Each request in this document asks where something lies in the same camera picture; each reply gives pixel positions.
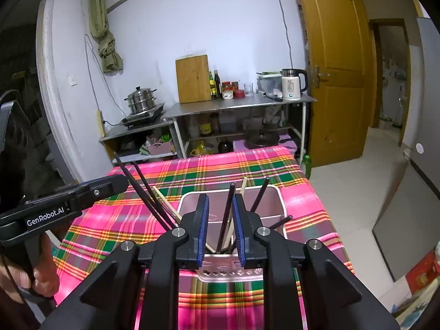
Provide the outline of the person's left hand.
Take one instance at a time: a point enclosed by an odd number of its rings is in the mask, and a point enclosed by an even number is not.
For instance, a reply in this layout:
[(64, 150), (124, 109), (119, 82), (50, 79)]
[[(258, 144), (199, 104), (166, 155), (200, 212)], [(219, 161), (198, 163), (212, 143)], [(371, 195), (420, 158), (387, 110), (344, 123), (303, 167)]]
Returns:
[(31, 281), (27, 273), (7, 257), (1, 259), (1, 289), (16, 303), (23, 304), (24, 300), (14, 287), (11, 279), (15, 281), (18, 287), (23, 289), (32, 288), (36, 293), (45, 297), (51, 297), (59, 290), (60, 280), (52, 257), (50, 239), (47, 234), (43, 234), (40, 241), (42, 252), (39, 263), (33, 270), (34, 281)]

